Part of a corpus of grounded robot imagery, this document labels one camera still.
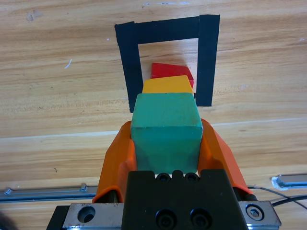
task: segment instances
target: metal plate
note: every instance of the metal plate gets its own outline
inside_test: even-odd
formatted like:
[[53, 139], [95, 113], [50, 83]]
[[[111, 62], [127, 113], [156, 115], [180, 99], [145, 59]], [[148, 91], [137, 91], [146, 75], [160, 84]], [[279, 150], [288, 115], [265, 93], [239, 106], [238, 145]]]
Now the metal plate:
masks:
[[[278, 230], [281, 222], [270, 201], [239, 201], [240, 208], [249, 230]], [[254, 220], [248, 215], [247, 209], [257, 207], [262, 219]], [[87, 223], [78, 220], [80, 212], [85, 207], [95, 209], [93, 219]], [[71, 204], [63, 228], [68, 230], [92, 229], [92, 230], [116, 230], [121, 229], [123, 203], [112, 204]]]
[[[82, 223], [79, 219], [82, 217], [84, 208], [94, 209], [93, 219], [87, 223]], [[71, 204], [65, 218], [63, 228], [65, 229], [120, 229], [123, 217], [123, 203], [107, 204]]]
[[[270, 201], [239, 201], [239, 205], [249, 230], [278, 230], [281, 226]], [[262, 218], [252, 218], [248, 213], [251, 210], [250, 207], [256, 207], [260, 210], [259, 216]]]

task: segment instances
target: screw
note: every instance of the screw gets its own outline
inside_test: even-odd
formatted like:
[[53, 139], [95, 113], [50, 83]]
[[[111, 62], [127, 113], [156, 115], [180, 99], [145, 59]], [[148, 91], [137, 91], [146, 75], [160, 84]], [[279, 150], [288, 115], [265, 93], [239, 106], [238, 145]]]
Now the screw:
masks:
[[256, 207], [253, 205], [249, 205], [246, 208], [246, 213], [248, 214], [248, 216], [250, 218], [252, 218], [253, 220], [257, 220], [260, 221], [263, 219], [263, 213], [260, 207]]
[[86, 192], [87, 191], [87, 185], [86, 184], [82, 184], [80, 187], [80, 191], [81, 192]]

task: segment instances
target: black tape square outline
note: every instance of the black tape square outline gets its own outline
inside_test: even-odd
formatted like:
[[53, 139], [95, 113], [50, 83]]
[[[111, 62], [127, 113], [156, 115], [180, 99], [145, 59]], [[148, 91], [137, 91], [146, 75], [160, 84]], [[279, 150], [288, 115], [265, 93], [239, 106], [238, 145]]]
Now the black tape square outline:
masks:
[[196, 105], [212, 106], [219, 24], [219, 15], [116, 24], [130, 112], [133, 113], [137, 95], [143, 90], [138, 45], [191, 38], [198, 38]]

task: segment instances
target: teal wooden cube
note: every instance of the teal wooden cube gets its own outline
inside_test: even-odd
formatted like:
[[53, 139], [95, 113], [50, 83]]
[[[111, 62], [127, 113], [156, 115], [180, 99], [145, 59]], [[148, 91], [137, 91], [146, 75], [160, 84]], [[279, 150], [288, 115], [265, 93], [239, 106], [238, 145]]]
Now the teal wooden cube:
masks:
[[142, 93], [131, 123], [138, 170], [196, 172], [202, 123], [191, 93]]

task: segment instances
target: wood grain surface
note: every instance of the wood grain surface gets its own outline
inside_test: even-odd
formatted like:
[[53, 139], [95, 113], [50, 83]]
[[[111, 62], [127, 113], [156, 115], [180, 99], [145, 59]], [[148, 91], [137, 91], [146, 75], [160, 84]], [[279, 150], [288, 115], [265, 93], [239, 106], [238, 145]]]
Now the wood grain surface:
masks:
[[[0, 3], [0, 190], [98, 184], [107, 148], [131, 119], [114, 25], [200, 14], [221, 16], [213, 106], [199, 108], [201, 117], [231, 147], [247, 184], [272, 188], [272, 176], [306, 173], [305, 1]], [[197, 42], [139, 45], [143, 78], [152, 62], [187, 65], [196, 77]], [[55, 206], [70, 203], [0, 211], [20, 230], [43, 230]], [[306, 229], [302, 207], [276, 211], [281, 229]]]

